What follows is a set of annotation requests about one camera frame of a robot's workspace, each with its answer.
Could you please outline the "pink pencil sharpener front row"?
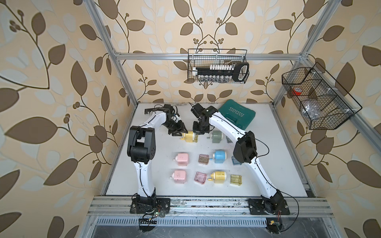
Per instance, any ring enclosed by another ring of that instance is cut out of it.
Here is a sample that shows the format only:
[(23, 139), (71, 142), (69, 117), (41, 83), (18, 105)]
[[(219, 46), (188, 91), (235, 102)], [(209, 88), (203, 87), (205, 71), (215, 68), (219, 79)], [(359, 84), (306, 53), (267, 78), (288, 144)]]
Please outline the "pink pencil sharpener front row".
[(170, 179), (176, 184), (184, 184), (187, 181), (187, 173), (185, 170), (175, 170), (170, 176)]

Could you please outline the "brown clear sharpener tray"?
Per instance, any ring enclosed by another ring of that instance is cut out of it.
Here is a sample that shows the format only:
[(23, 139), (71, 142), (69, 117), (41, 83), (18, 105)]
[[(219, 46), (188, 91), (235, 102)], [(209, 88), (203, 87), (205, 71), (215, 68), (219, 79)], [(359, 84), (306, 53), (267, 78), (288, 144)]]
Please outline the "brown clear sharpener tray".
[(208, 165), (209, 161), (210, 161), (209, 155), (205, 155), (205, 154), (200, 154), (199, 155), (198, 162), (200, 164)]

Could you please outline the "pink pencil sharpener row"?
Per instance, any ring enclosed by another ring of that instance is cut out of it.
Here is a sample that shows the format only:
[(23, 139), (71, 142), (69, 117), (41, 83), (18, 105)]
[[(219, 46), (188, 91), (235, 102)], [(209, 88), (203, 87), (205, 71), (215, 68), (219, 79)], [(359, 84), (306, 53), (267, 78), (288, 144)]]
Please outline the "pink pencil sharpener row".
[(170, 179), (176, 184), (184, 184), (187, 181), (187, 173), (185, 170), (175, 170), (170, 176)]
[(189, 164), (189, 155), (187, 153), (178, 153), (174, 161), (177, 162), (178, 166), (187, 166)]

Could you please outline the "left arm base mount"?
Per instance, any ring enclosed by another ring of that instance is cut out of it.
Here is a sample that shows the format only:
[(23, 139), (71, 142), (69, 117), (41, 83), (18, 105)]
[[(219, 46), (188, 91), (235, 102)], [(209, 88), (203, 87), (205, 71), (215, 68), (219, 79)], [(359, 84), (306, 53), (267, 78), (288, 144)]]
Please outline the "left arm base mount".
[(164, 217), (169, 213), (171, 199), (152, 197), (143, 197), (138, 194), (132, 196), (130, 208), (131, 214), (155, 214)]

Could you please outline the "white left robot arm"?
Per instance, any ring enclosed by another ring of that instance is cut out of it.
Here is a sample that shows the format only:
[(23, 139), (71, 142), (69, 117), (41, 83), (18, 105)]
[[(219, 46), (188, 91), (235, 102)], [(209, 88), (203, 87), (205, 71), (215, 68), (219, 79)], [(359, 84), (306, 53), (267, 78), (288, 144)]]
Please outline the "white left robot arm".
[(137, 171), (138, 195), (144, 198), (155, 195), (151, 169), (151, 161), (156, 154), (155, 131), (164, 126), (173, 137), (188, 132), (176, 106), (165, 104), (162, 107), (147, 109), (147, 113), (150, 117), (145, 122), (130, 127), (127, 139), (127, 155)]

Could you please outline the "yellow pencil sharpener back row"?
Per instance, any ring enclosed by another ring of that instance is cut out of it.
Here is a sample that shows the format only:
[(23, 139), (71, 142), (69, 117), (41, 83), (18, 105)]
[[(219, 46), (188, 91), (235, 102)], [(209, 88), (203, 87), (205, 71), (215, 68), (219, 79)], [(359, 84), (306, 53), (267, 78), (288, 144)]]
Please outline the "yellow pencil sharpener back row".
[(184, 140), (187, 143), (197, 143), (198, 135), (193, 131), (189, 131), (188, 133), (182, 133), (181, 140)]

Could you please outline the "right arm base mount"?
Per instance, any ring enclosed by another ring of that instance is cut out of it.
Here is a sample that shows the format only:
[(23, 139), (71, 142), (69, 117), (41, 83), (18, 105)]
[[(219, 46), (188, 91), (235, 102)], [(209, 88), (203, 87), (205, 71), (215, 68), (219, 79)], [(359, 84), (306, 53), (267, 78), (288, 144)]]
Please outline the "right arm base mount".
[(248, 208), (251, 215), (290, 215), (287, 201), (280, 199), (249, 198)]

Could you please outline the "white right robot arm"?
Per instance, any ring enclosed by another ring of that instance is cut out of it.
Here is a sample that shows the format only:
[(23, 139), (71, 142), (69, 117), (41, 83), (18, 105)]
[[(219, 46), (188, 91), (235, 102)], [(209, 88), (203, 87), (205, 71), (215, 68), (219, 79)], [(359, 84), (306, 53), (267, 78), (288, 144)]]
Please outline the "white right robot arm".
[(240, 163), (246, 164), (250, 168), (263, 199), (284, 198), (282, 192), (273, 185), (259, 161), (257, 140), (252, 131), (244, 131), (238, 128), (213, 106), (204, 108), (197, 103), (192, 105), (191, 112), (197, 118), (193, 122), (193, 132), (204, 134), (209, 132), (211, 127), (214, 127), (235, 143), (233, 156)]

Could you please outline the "pink clear sharpener tray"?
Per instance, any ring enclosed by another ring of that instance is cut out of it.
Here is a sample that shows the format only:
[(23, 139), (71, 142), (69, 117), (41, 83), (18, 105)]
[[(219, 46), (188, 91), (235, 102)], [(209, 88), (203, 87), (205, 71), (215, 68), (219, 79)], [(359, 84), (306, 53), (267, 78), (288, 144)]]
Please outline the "pink clear sharpener tray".
[(194, 181), (199, 184), (205, 184), (207, 179), (207, 174), (202, 173), (202, 172), (196, 172)]

